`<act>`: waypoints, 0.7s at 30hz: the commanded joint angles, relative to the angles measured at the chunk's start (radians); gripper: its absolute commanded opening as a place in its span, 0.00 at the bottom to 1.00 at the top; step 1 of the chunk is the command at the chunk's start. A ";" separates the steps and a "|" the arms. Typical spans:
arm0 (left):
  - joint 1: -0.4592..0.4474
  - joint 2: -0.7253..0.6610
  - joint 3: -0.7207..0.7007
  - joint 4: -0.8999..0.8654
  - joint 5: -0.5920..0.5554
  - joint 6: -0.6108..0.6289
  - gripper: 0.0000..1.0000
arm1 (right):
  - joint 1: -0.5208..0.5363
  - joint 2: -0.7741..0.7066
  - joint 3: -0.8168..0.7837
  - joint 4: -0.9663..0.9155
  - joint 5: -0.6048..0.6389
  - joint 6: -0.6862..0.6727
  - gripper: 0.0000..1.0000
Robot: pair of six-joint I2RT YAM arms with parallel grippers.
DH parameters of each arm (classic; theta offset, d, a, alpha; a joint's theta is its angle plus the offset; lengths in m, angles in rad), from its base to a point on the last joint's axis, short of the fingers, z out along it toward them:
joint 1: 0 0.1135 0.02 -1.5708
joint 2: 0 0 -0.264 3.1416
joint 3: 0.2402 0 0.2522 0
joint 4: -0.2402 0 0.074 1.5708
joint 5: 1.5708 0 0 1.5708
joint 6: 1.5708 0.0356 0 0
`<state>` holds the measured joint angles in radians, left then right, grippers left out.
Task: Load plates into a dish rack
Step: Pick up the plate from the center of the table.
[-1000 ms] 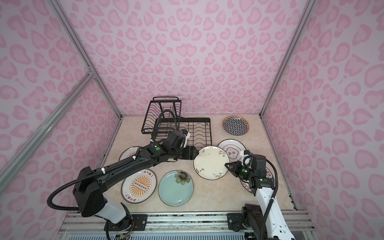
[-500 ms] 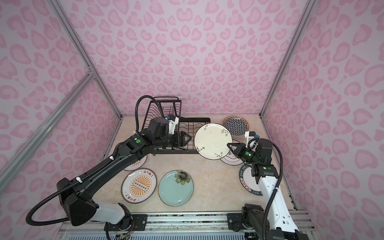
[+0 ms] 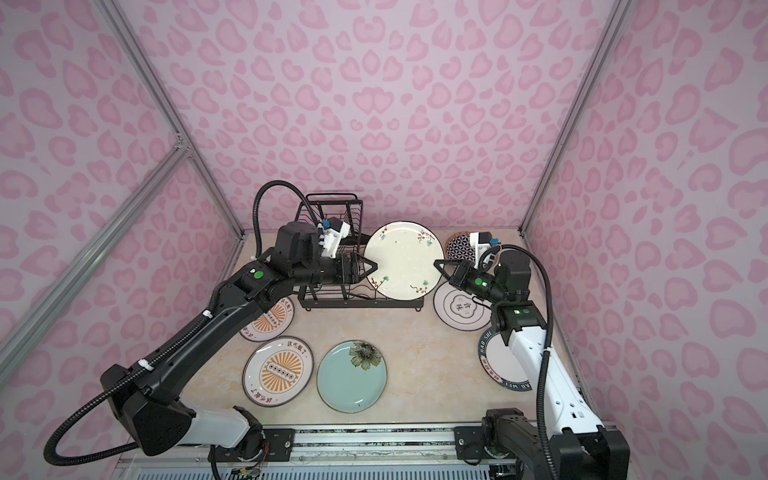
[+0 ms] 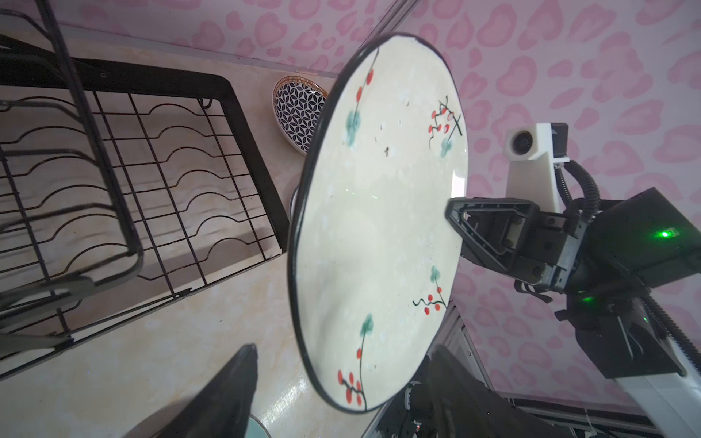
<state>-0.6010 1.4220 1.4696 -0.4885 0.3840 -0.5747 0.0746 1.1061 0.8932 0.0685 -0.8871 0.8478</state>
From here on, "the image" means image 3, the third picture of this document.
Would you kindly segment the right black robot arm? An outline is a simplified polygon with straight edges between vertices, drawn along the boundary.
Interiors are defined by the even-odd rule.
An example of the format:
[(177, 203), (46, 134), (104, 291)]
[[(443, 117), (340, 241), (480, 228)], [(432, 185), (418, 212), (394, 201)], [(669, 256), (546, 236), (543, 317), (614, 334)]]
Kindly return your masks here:
[(553, 345), (551, 282), (543, 263), (511, 244), (492, 247), (491, 273), (467, 260), (434, 266), (458, 290), (489, 302), (491, 326), (521, 365), (535, 392), (535, 419), (518, 409), (491, 409), (482, 419), (484, 445), (511, 455), (517, 477), (625, 479), (630, 447), (591, 410)]

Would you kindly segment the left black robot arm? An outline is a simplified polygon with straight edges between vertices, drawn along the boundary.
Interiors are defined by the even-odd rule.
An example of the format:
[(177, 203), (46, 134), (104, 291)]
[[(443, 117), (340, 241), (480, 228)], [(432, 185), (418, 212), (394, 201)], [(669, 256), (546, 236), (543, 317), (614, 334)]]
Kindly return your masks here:
[(110, 407), (137, 448), (148, 456), (177, 445), (209, 445), (251, 460), (263, 453), (258, 420), (242, 407), (205, 412), (181, 400), (192, 377), (244, 327), (304, 286), (360, 282), (375, 272), (375, 261), (340, 251), (346, 226), (336, 220), (282, 226), (273, 247), (256, 250), (254, 260), (215, 287), (208, 306), (146, 358), (101, 377), (112, 390)]

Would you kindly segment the cream plate red berries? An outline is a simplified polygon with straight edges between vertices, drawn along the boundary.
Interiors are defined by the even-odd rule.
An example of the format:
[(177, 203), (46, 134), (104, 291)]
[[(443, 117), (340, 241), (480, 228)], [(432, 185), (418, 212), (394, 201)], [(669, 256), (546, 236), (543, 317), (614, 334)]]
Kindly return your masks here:
[(367, 242), (364, 257), (377, 264), (366, 280), (383, 296), (410, 301), (422, 298), (439, 284), (434, 266), (444, 258), (442, 244), (428, 228), (413, 222), (391, 222)]

